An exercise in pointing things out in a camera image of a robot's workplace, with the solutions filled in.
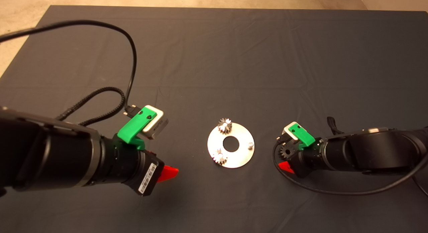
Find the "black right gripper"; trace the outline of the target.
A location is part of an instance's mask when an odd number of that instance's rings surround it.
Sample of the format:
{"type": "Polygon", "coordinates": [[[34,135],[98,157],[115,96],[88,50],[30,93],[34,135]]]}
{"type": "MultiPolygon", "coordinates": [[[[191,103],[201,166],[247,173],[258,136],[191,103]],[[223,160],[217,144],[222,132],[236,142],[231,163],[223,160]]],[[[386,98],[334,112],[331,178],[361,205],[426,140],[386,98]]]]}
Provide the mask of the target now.
{"type": "Polygon", "coordinates": [[[289,162],[283,161],[278,164],[282,171],[304,178],[316,170],[331,170],[322,155],[325,149],[322,138],[316,138],[312,145],[302,150],[298,146],[299,143],[292,143],[289,147],[289,162]]]}

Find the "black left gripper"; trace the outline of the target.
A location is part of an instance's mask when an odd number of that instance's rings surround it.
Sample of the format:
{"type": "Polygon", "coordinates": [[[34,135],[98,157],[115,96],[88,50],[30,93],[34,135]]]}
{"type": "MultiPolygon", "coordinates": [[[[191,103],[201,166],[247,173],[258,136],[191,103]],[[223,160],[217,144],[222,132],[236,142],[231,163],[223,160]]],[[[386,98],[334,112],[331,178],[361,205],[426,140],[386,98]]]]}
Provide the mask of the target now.
{"type": "Polygon", "coordinates": [[[148,151],[120,149],[112,165],[112,182],[122,183],[139,196],[150,196],[157,184],[173,179],[179,169],[165,163],[148,151]]]}

